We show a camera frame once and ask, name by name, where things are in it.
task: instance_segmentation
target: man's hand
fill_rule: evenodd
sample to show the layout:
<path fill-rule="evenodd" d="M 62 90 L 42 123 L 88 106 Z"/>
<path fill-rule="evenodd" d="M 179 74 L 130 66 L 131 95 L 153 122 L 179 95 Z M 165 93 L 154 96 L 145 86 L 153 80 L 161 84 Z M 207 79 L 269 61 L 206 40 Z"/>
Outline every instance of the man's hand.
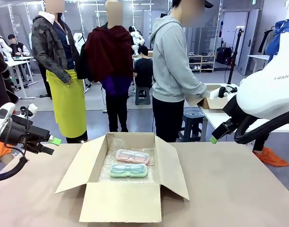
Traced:
<path fill-rule="evenodd" d="M 67 85 L 70 85 L 73 82 L 72 78 L 69 79 L 69 81 L 67 82 Z"/>

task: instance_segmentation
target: glasses in case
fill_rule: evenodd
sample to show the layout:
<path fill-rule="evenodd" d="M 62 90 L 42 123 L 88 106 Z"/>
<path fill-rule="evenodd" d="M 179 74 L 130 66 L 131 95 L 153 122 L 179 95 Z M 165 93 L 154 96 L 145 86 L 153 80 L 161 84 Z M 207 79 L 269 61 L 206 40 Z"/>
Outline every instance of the glasses in case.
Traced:
<path fill-rule="evenodd" d="M 142 163 L 147 164 L 149 162 L 149 154 L 131 150 L 120 149 L 116 153 L 117 160 L 124 162 Z"/>
<path fill-rule="evenodd" d="M 145 164 L 114 164 L 111 166 L 111 176 L 114 177 L 144 177 L 146 174 Z"/>

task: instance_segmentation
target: cardboard box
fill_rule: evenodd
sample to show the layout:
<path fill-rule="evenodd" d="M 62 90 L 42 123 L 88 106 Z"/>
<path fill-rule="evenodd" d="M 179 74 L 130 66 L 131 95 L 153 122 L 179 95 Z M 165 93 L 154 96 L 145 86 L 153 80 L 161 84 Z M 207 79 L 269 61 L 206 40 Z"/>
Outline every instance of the cardboard box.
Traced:
<path fill-rule="evenodd" d="M 97 182 L 114 138 L 130 148 L 155 148 L 155 183 Z M 161 222 L 160 186 L 189 200 L 176 149 L 153 133 L 108 133 L 84 143 L 55 193 L 86 184 L 80 222 Z"/>
<path fill-rule="evenodd" d="M 149 57 L 149 58 L 152 58 L 152 57 L 153 57 L 153 51 L 149 51 L 148 57 Z"/>
<path fill-rule="evenodd" d="M 221 87 L 220 85 L 206 85 L 207 90 L 209 92 L 218 89 Z M 228 103 L 228 99 L 224 98 L 198 98 L 197 96 L 185 95 L 185 99 L 190 107 L 194 107 L 196 105 L 201 106 L 203 109 L 223 109 L 224 106 Z"/>

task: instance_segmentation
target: yellow apron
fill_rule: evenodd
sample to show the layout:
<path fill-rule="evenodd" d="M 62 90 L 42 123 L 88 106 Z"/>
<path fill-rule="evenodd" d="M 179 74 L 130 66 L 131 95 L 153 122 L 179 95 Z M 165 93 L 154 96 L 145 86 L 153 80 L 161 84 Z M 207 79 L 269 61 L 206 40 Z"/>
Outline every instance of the yellow apron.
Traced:
<path fill-rule="evenodd" d="M 46 71 L 49 82 L 56 123 L 62 135 L 68 138 L 81 136 L 87 130 L 86 102 L 83 82 L 77 79 L 75 70 L 66 70 L 73 82 L 64 84 L 54 73 Z"/>

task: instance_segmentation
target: stool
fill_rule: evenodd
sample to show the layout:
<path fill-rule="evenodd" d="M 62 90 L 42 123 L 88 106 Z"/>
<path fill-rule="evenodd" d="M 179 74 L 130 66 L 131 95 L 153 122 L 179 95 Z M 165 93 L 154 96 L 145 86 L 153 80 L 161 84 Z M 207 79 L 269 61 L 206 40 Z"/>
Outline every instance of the stool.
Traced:
<path fill-rule="evenodd" d="M 145 97 L 139 98 L 139 94 L 141 91 L 145 92 Z M 150 98 L 149 98 L 149 87 L 136 87 L 136 105 L 150 105 Z"/>
<path fill-rule="evenodd" d="M 183 113 L 183 121 L 185 122 L 185 127 L 182 127 L 179 132 L 179 136 L 182 139 L 182 142 L 200 141 L 201 135 L 199 136 L 199 133 L 201 134 L 201 129 L 199 128 L 199 124 L 203 123 L 203 118 L 204 114 L 197 110 Z"/>

